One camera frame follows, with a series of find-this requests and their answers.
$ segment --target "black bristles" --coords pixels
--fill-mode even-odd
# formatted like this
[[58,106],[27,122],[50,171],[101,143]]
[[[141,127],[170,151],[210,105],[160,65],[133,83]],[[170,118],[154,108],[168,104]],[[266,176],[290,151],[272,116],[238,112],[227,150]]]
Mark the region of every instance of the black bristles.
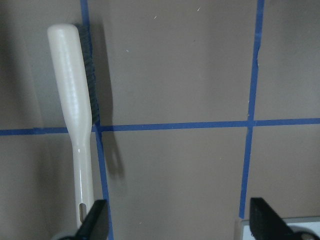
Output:
[[99,121],[99,105],[96,89],[96,76],[95,76],[95,67],[92,58],[92,47],[91,47],[91,37],[90,31],[87,26],[75,25],[78,28],[82,56],[85,67],[86,81],[88,84],[88,91],[91,104],[91,113],[92,113],[92,124],[95,124]]

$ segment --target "wall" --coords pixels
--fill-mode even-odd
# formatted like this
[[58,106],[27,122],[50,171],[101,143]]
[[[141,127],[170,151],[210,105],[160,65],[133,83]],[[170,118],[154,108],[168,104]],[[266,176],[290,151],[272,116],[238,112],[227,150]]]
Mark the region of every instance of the wall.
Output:
[[[236,239],[250,197],[320,215],[319,3],[265,1],[261,38],[257,2],[262,20],[262,0],[87,2],[108,184],[93,132],[94,192],[116,240]],[[85,3],[0,3],[1,239],[76,227],[46,30]]]

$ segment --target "hanging hole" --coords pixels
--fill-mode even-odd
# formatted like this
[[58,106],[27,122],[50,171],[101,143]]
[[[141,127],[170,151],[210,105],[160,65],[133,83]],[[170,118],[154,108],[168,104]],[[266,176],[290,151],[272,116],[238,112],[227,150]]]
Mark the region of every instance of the hanging hole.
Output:
[[79,204],[79,212],[80,212],[80,221],[81,223],[83,223],[87,216],[87,206],[84,203]]

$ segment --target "white surface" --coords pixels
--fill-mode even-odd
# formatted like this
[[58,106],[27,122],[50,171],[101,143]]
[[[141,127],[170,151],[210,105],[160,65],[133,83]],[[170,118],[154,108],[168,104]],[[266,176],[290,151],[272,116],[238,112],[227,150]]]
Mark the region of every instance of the white surface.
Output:
[[[305,217],[305,218],[292,218],[292,219],[284,219],[290,227],[299,227],[304,228],[305,230],[309,230],[316,235],[320,236],[320,217]],[[251,235],[249,222],[243,222],[243,234],[242,240],[255,240],[255,238]]]
[[94,203],[91,169],[90,134],[92,114],[78,29],[72,24],[48,28],[48,38],[62,112],[73,151],[75,209],[77,225],[86,209]]

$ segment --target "blue painter's tape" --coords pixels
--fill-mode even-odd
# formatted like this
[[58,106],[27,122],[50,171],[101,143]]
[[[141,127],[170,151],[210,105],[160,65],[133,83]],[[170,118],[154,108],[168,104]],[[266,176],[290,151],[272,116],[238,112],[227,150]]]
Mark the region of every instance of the blue painter's tape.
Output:
[[242,183],[241,183],[240,207],[239,207],[239,217],[242,219],[245,217],[245,210],[246,210],[246,198],[247,198],[247,187],[248,187],[248,178],[249,178],[252,137],[253,137],[253,127],[249,126],[246,134],[246,139],[245,139],[244,163],[243,163],[243,170],[242,170]]
[[95,131],[95,140],[96,140],[96,148],[98,153],[98,161],[99,161],[99,169],[100,169],[100,178],[102,185],[102,195],[103,199],[108,202],[108,218],[109,218],[109,235],[108,240],[114,240],[114,232],[112,226],[112,218],[111,218],[111,209],[110,209],[110,201],[109,201],[109,191],[108,191],[108,183],[107,183],[107,171],[105,164],[105,152],[104,145],[102,142],[102,133],[100,131],[99,126],[93,126]]
[[88,1],[80,0],[80,7],[81,7],[81,15],[82,15],[82,24],[86,27],[89,27],[90,20],[89,20]]
[[68,130],[66,127],[36,127],[28,129],[7,129],[0,130],[0,136],[16,135],[42,135],[42,134],[65,134]]
[[248,121],[181,122],[101,126],[102,132],[247,127]]
[[259,54],[259,49],[261,46],[261,38],[262,38],[264,4],[265,4],[264,0],[257,1],[252,69],[251,69],[251,84],[250,84],[250,95],[249,95],[249,108],[248,108],[249,121],[253,121],[255,117],[256,94],[257,94],[257,83],[258,83],[258,72],[259,72],[258,54]]
[[320,118],[256,120],[254,126],[312,125],[320,124]]
[[248,178],[249,178],[253,125],[255,124],[254,118],[255,118],[255,107],[256,107],[258,72],[259,72],[258,54],[259,54],[259,49],[261,46],[261,38],[262,38],[264,5],[265,5],[264,0],[257,0],[254,45],[253,45],[253,56],[252,56],[252,69],[251,69],[251,83],[250,83],[249,106],[248,106],[248,125],[249,126],[248,126],[247,135],[245,139],[245,151],[244,151],[240,205],[239,205],[240,218],[245,217],[245,210],[246,210],[247,186],[248,186]]

